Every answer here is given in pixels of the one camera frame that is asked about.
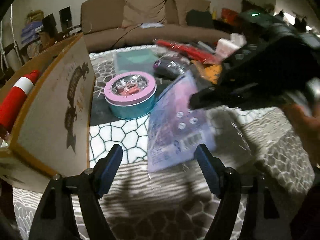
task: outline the cable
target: cable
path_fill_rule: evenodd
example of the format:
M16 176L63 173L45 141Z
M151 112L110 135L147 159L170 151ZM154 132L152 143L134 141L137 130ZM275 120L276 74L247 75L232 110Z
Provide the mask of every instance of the cable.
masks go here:
M110 47L109 50L112 50L113 47L118 43L118 41L121 40L124 36L126 36L130 31L132 31L132 30L134 30L134 29L136 29L136 28L138 28L140 26L141 26L141 24L139 24L138 26L136 26L136 27L132 28L131 30L127 31L124 35L122 35L119 39L116 40L116 42Z

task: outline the white pipe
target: white pipe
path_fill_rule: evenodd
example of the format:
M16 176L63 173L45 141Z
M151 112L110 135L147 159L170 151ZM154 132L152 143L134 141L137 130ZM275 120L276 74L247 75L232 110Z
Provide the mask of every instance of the white pipe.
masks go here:
M8 65L8 62L7 62L7 58L5 57L5 52L4 52L3 45L2 45L2 21L0 22L0 49L1 49L1 55L2 55L2 57L4 59L4 63L6 65L6 68L9 68L9 65Z
M10 17L10 25L11 25L11 33L12 33L12 38L13 38L13 44L14 44L14 49L16 51L16 54L17 54L17 57L19 59L19 62L21 65L23 65L22 61L21 61L21 58L20 58L20 54L19 54L19 51L18 51L18 47L17 47L17 42L14 38L14 33L13 33L13 24L12 24L12 4L11 4L11 7L10 7L10 10L11 10L11 17Z

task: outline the purple plastic package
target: purple plastic package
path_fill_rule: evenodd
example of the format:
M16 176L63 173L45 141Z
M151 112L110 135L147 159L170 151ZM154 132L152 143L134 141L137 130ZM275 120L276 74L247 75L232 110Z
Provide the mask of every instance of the purple plastic package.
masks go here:
M192 160L200 143L215 149L205 111L188 109L189 98L197 91L192 73L187 71L159 96L149 119L148 172Z

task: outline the round tin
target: round tin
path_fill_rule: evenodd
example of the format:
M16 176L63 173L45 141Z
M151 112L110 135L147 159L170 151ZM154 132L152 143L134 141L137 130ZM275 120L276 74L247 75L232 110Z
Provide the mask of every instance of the round tin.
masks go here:
M135 119L150 113L156 97L155 78L142 71L130 71L112 78L104 97L112 113L121 119Z

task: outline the white circular icon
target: white circular icon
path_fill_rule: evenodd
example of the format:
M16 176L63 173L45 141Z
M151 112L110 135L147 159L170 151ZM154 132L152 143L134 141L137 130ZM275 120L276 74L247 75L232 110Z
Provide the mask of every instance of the white circular icon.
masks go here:
M177 112L177 117L178 117L178 118L183 117L183 112Z
M183 129L185 129L186 126L187 126L187 125L186 125L184 122L181 122L181 123L179 123L178 128L179 128L180 130L183 130Z
M198 118L192 117L189 122L191 124L196 124L198 122Z

